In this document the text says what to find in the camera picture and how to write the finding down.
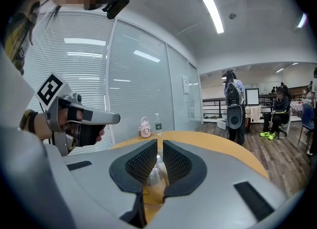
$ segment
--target fluorescent light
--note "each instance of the fluorescent light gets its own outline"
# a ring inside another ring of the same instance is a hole
[[[80,80],[100,80],[98,77],[79,77]]]
[[[124,37],[127,37],[127,38],[129,38],[129,39],[131,39],[131,40],[139,41],[139,40],[134,39],[134,38],[132,38],[132,37],[130,37],[130,36],[128,36],[128,35],[123,35],[123,36],[124,36]]]
[[[213,0],[203,0],[204,4],[206,5],[211,18],[213,20],[214,26],[216,27],[217,33],[223,33],[223,26],[222,26],[222,22],[220,19],[220,15],[219,12],[217,10],[216,4],[214,3]]]
[[[302,19],[299,22],[297,28],[302,28],[305,25],[306,21],[307,21],[307,16],[305,13],[303,13]]]
[[[122,80],[122,79],[114,79],[114,81],[119,81],[119,82],[131,82],[131,80]]]
[[[90,40],[90,39],[79,39],[79,38],[65,38],[65,43],[69,44],[90,44],[90,45],[97,45],[97,46],[105,46],[105,41],[99,40]]]
[[[146,59],[155,61],[155,62],[159,62],[159,61],[160,61],[160,59],[157,59],[157,58],[155,58],[155,57],[153,57],[153,56],[150,56],[150,55],[148,55],[148,54],[146,54],[146,53],[143,53],[143,52],[140,52],[140,51],[138,51],[138,50],[134,51],[134,54],[137,55],[137,56],[141,56],[141,57],[144,57],[144,58],[146,58]]]
[[[101,54],[83,53],[83,52],[68,52],[67,55],[69,55],[69,56],[83,56],[83,57],[97,57],[97,58],[103,57],[103,55],[101,55]]]

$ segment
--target neon green shoe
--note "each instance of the neon green shoe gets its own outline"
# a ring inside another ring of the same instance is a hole
[[[268,139],[273,140],[274,137],[275,137],[275,133],[270,133],[270,135],[268,136]]]
[[[260,136],[269,136],[269,132],[260,133]]]

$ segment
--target white screen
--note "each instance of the white screen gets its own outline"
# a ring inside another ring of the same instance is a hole
[[[259,104],[259,90],[249,90],[246,89],[246,100],[247,100],[247,105],[258,105]]]

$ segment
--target wrist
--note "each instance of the wrist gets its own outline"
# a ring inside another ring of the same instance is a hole
[[[52,137],[52,132],[47,124],[45,114],[38,114],[34,119],[35,134],[41,140],[49,139]]]

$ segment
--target wooden tabletop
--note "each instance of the wooden tabletop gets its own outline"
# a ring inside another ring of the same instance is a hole
[[[258,159],[247,149],[242,146],[225,139],[220,136],[211,135],[202,132],[194,132],[194,131],[165,131],[162,132],[161,136],[156,136],[152,134],[149,138],[135,137],[129,139],[127,141],[121,142],[112,147],[112,149],[123,147],[130,144],[135,144],[138,142],[142,142],[145,140],[158,140],[158,148],[163,149],[163,140],[172,140],[181,143],[191,144],[198,146],[200,148],[212,150],[215,152],[221,152],[224,154],[231,155],[238,160],[245,163],[247,166],[251,167],[259,174],[268,178],[267,173],[262,166],[262,164],[258,161]]]
[[[135,137],[113,146],[111,149],[135,144],[145,140],[158,140],[158,149],[163,149],[163,140],[177,141],[195,145],[204,149],[221,152],[231,155],[264,177],[268,178],[267,173],[258,159],[242,146],[219,136],[194,131],[166,131],[161,136],[152,135],[149,138]],[[165,182],[162,180],[154,186],[143,186],[144,211],[147,222],[149,223],[163,205]]]

